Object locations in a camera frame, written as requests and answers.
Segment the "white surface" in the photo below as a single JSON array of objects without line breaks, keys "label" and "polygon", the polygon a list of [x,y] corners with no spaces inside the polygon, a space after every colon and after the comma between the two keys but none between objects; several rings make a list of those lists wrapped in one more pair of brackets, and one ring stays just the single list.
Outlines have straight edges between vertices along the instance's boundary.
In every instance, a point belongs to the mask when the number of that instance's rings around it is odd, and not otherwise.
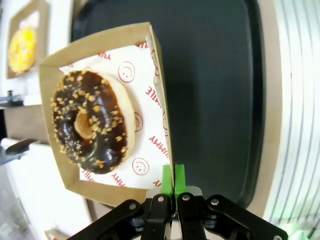
[{"label": "white surface", "polygon": [[282,68],[282,130],[264,214],[274,224],[320,217],[320,2],[275,0]]},{"label": "white surface", "polygon": [[[5,138],[1,145],[16,142]],[[26,156],[5,167],[39,240],[47,240],[44,231],[52,228],[71,236],[91,223],[86,200],[65,189],[48,145],[31,144]]]},{"label": "white surface", "polygon": [[[29,0],[3,0],[3,13],[0,26],[0,97],[7,96],[8,90],[25,98],[23,103],[41,105],[39,97],[38,67],[19,77],[7,79],[7,51],[10,18],[16,15]],[[53,0],[49,7],[47,52],[52,54],[70,42],[73,0]]]},{"label": "white surface", "polygon": [[[125,87],[135,112],[132,122],[136,124],[136,132],[134,148],[121,166],[107,174],[88,173],[80,169],[80,179],[141,189],[160,186],[163,165],[170,162],[163,110],[157,102],[156,93],[151,90],[155,89],[155,65],[150,48],[126,46],[60,68],[66,75],[71,71],[83,69],[89,69],[102,77],[111,76]],[[118,99],[118,103],[121,108],[121,99]]]}]

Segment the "dark green tray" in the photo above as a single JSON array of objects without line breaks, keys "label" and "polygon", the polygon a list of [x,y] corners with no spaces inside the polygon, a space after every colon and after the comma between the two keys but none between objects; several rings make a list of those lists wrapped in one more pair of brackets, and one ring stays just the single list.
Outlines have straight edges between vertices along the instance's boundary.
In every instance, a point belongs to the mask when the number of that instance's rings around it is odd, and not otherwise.
[{"label": "dark green tray", "polygon": [[247,207],[265,112],[256,2],[91,0],[73,22],[72,41],[141,22],[151,22],[161,44],[173,156],[186,184]]}]

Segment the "chocolate glaze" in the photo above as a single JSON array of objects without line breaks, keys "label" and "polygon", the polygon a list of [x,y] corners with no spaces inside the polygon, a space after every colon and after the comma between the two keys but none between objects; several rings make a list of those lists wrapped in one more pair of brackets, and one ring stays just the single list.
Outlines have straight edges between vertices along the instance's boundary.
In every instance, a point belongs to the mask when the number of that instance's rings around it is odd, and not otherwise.
[{"label": "chocolate glaze", "polygon": [[[127,130],[107,79],[86,70],[69,73],[59,83],[52,108],[55,137],[61,152],[72,163],[96,174],[106,174],[122,162],[127,150]],[[79,111],[88,115],[91,139],[83,139],[75,130]]]}]

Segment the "chocolate glazed donut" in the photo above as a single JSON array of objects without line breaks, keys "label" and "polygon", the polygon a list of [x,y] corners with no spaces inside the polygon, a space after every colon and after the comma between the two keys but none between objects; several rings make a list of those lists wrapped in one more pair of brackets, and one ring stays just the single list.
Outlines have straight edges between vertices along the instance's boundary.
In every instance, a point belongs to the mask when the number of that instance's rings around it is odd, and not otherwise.
[{"label": "chocolate glazed donut", "polygon": [[63,78],[52,99],[60,151],[79,168],[111,172],[134,144],[134,110],[125,88],[110,77],[74,71]]}]

